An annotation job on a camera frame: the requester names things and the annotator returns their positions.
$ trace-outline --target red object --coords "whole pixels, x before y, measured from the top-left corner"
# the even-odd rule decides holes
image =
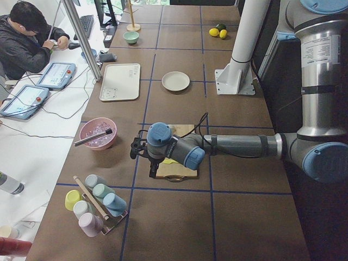
[[[29,241],[0,237],[0,256],[26,257],[31,246]]]

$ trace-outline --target white bottle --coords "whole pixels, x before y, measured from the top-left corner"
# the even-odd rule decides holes
[[[22,192],[24,184],[0,171],[0,189],[16,195]]]

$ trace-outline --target white mounting plate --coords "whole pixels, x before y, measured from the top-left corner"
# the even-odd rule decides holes
[[[227,82],[229,66],[226,66],[223,70],[215,70],[215,81],[217,94],[230,94],[230,95],[255,95],[255,88],[252,85],[252,73],[249,67],[248,72],[244,78],[244,81],[240,84],[238,93],[233,92],[236,86],[230,86]]]
[[[109,64],[105,67],[99,99],[103,102],[139,97],[140,64]]]

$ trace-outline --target tiled tabletop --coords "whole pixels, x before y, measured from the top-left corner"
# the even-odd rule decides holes
[[[117,124],[116,143],[104,151],[71,147],[27,260],[309,260],[281,161],[206,156],[198,179],[171,183],[149,178],[147,159],[130,158],[138,130],[160,121],[196,124],[205,112],[204,133],[274,135],[260,89],[254,96],[216,94],[214,70],[231,58],[237,8],[134,10],[141,25],[138,43],[122,38],[131,22],[125,13],[110,51],[117,63],[141,65],[140,96],[101,102],[96,83],[80,128],[95,117],[109,117]],[[224,40],[208,34],[217,23],[227,25]],[[178,93],[164,89],[160,80],[170,71],[186,73],[189,87]],[[72,176],[84,180],[91,173],[104,177],[129,210],[118,227],[95,238],[88,238],[64,207],[65,194],[78,189]]]

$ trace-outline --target person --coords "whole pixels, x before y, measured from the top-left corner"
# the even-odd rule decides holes
[[[0,62],[9,80],[25,72],[38,73],[49,63],[54,41],[42,12],[33,4],[18,1],[9,15],[0,16]],[[69,35],[53,27],[50,39],[59,49],[67,49]]]

